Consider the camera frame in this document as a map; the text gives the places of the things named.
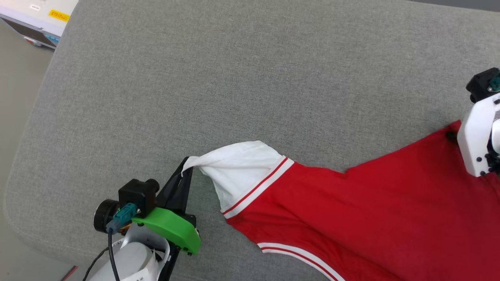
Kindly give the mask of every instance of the gray fabric surface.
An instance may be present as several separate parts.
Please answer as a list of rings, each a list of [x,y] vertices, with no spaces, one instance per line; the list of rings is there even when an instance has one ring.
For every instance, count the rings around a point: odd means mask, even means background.
[[[500,65],[498,26],[498,13],[400,0],[82,0],[25,129],[5,215],[34,249],[88,266],[106,247],[99,203],[132,178],[164,184],[185,156],[261,140],[343,171],[460,119],[465,84]],[[325,280],[227,225],[200,172],[188,211],[202,246],[172,280]]]

